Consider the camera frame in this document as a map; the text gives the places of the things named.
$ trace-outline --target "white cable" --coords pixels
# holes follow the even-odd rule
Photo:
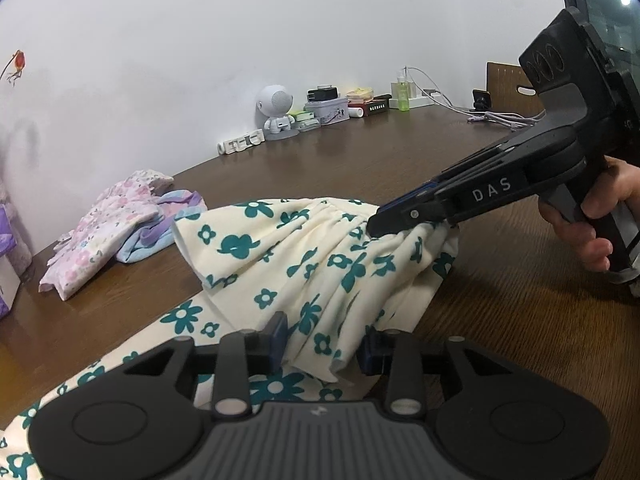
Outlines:
[[[474,112],[469,111],[465,112],[462,110],[458,110],[454,107],[451,100],[440,90],[438,84],[427,74],[424,70],[417,68],[415,66],[405,66],[404,67],[406,75],[411,79],[411,82],[416,86],[416,88],[420,89],[420,92],[423,96],[428,97],[434,103],[447,108],[448,110],[452,110],[453,112],[466,115],[468,117],[469,122],[491,122],[501,124],[502,126],[508,127],[512,132],[518,130],[520,128],[525,128],[526,126],[533,126],[536,124],[542,117],[545,115],[545,111],[543,110],[535,117],[523,117],[520,114],[513,113],[497,113],[497,112]],[[433,85],[435,86],[436,91],[443,97],[443,99],[447,102],[447,104],[441,103],[434,99],[431,95],[432,92],[427,92],[423,88],[421,88],[418,83],[415,82],[413,76],[409,73],[409,70],[417,70],[421,74],[423,74]]]

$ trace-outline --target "pink floral cloth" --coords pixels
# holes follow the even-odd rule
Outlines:
[[[55,288],[68,300],[118,252],[137,224],[162,212],[153,192],[163,192],[173,181],[141,170],[104,190],[78,227],[58,239],[39,291]]]

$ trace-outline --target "circular black cover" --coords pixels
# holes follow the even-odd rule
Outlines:
[[[192,402],[166,379],[116,374],[45,405],[29,444],[46,477],[139,480],[171,469],[202,431]]]
[[[495,480],[570,480],[602,461],[609,428],[590,402],[514,374],[478,377],[441,407],[436,434],[464,469]]]

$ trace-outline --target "glass pane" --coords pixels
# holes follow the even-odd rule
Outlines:
[[[609,56],[626,68],[640,87],[640,3],[638,0],[587,0],[589,21]]]

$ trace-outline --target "green bottle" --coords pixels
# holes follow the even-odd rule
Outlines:
[[[398,110],[409,111],[409,83],[404,72],[398,72]]]

